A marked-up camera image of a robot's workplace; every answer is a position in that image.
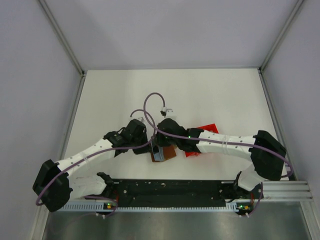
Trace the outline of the brown leather card holder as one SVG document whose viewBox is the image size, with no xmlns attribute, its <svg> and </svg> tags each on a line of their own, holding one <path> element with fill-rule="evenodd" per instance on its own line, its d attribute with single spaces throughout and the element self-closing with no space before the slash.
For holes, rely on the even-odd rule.
<svg viewBox="0 0 320 240">
<path fill-rule="evenodd" d="M 154 163 L 162 163 L 177 156 L 176 149 L 171 146 L 154 146 L 150 152 L 151 160 Z"/>
</svg>

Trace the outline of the red plastic bin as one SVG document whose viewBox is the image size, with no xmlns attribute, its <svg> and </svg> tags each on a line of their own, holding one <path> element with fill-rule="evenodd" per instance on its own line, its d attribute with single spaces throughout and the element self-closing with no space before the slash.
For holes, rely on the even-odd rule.
<svg viewBox="0 0 320 240">
<path fill-rule="evenodd" d="M 202 130 L 206 130 L 206 131 L 209 131 L 209 132 L 212 132 L 212 133 L 219 133 L 218 129 L 217 129 L 217 126 L 215 123 L 212 123 L 212 124 L 208 124 L 208 125 L 203 125 L 203 126 L 199 126 L 197 127 L 198 129 L 202 129 Z M 198 152 L 185 152 L 185 156 L 188 158 L 188 157 L 192 157 L 192 156 L 199 156 L 200 153 Z"/>
</svg>

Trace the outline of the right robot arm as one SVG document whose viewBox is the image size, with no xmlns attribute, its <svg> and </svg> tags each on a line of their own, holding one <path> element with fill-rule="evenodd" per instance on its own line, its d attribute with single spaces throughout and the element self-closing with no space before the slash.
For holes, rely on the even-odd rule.
<svg viewBox="0 0 320 240">
<path fill-rule="evenodd" d="M 287 151 L 265 130 L 252 136 L 231 136 L 201 128 L 185 129 L 166 118 L 157 125 L 155 141 L 160 147 L 175 145 L 188 153 L 217 153 L 249 161 L 250 166 L 240 171 L 234 181 L 233 192 L 239 198 L 245 198 L 265 180 L 283 178 Z"/>
</svg>

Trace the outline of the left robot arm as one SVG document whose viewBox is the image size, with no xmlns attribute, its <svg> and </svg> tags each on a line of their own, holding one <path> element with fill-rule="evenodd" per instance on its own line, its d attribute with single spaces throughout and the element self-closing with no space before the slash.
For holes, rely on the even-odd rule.
<svg viewBox="0 0 320 240">
<path fill-rule="evenodd" d="M 87 149 L 57 162 L 45 161 L 32 186 L 35 204 L 50 212 L 68 201 L 89 195 L 109 198 L 114 191 L 110 177 L 97 172 L 97 166 L 128 150 L 139 151 L 148 145 L 147 128 L 142 118 L 133 118 L 121 131 L 111 131 Z"/>
</svg>

